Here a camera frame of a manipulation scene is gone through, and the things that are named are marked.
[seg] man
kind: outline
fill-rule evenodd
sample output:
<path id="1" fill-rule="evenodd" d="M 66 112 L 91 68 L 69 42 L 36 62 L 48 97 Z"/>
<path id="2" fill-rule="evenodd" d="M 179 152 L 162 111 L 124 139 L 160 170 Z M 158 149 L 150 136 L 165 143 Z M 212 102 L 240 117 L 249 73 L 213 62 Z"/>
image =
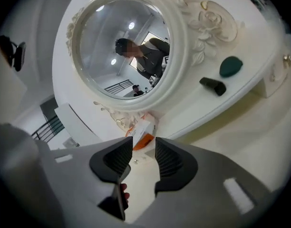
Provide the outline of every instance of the man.
<path id="1" fill-rule="evenodd" d="M 135 57 L 138 73 L 147 79 L 151 76 L 162 77 L 163 58 L 170 53 L 170 45 L 157 38 L 151 38 L 141 46 L 129 39 L 121 38 L 116 41 L 115 49 L 117 54 L 125 58 Z"/>
<path id="2" fill-rule="evenodd" d="M 143 91 L 141 91 L 141 90 L 139 90 L 139 85 L 133 85 L 133 90 L 134 90 L 134 97 L 136 97 L 136 96 L 140 96 L 140 95 L 143 95 L 144 94 L 144 92 Z"/>

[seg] metal knob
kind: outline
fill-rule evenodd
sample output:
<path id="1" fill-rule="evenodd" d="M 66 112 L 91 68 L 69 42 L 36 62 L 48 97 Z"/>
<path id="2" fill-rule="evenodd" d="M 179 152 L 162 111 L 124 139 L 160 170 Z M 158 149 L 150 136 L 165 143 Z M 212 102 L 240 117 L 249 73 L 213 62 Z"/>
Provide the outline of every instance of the metal knob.
<path id="1" fill-rule="evenodd" d="M 283 65 L 284 65 L 284 68 L 291 67 L 291 55 L 290 54 L 283 55 Z"/>
<path id="2" fill-rule="evenodd" d="M 271 82 L 274 82 L 274 81 L 275 81 L 275 75 L 274 75 L 274 74 L 272 74 L 272 75 L 270 76 L 270 81 L 271 81 Z"/>

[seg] finger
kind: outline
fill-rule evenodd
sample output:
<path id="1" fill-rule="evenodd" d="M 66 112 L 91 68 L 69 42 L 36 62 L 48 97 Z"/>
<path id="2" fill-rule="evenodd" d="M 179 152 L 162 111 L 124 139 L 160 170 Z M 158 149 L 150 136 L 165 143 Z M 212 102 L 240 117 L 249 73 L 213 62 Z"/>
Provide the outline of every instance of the finger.
<path id="1" fill-rule="evenodd" d="M 122 191 L 124 191 L 125 189 L 127 189 L 127 185 L 125 183 L 121 184 L 121 188 L 122 188 Z"/>
<path id="2" fill-rule="evenodd" d="M 125 199 L 128 200 L 130 197 L 130 194 L 128 192 L 125 193 Z"/>

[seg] ornate mirror frame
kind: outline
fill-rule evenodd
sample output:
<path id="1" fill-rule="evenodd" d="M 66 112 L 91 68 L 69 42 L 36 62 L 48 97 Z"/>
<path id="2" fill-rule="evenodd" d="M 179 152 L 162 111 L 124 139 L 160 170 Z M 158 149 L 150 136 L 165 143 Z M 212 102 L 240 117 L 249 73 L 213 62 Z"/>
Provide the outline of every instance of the ornate mirror frame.
<path id="1" fill-rule="evenodd" d="M 217 49 L 234 41 L 238 33 L 230 13 L 212 1 L 137 0 L 150 4 L 164 18 L 171 41 L 170 60 L 160 83 L 153 90 L 143 97 L 123 99 L 105 92 L 85 73 L 79 50 L 87 19 L 96 9 L 112 1 L 116 0 L 92 0 L 79 10 L 68 25 L 67 47 L 76 73 L 93 91 L 94 100 L 115 110 L 144 111 L 160 105 L 172 96 L 192 66 L 203 63 L 206 57 L 215 57 Z"/>

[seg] black rubber pad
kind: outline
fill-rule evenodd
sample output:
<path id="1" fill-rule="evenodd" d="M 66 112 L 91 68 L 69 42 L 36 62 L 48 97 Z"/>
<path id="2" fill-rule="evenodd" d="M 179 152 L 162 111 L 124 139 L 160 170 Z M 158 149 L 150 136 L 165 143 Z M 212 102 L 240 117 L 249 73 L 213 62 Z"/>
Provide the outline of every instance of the black rubber pad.
<path id="1" fill-rule="evenodd" d="M 156 138 L 155 158 L 160 174 L 160 181 L 155 185 L 155 194 L 182 189 L 198 170 L 197 161 L 190 153 L 162 138 Z"/>
<path id="2" fill-rule="evenodd" d="M 95 153 L 89 161 L 91 170 L 105 182 L 118 184 L 133 152 L 133 137 L 127 137 L 110 147 Z"/>
<path id="3" fill-rule="evenodd" d="M 19 44 L 14 54 L 13 67 L 16 69 L 17 72 L 19 72 L 22 69 L 22 66 L 24 64 L 25 50 L 26 50 L 26 43 L 22 42 L 21 44 Z"/>

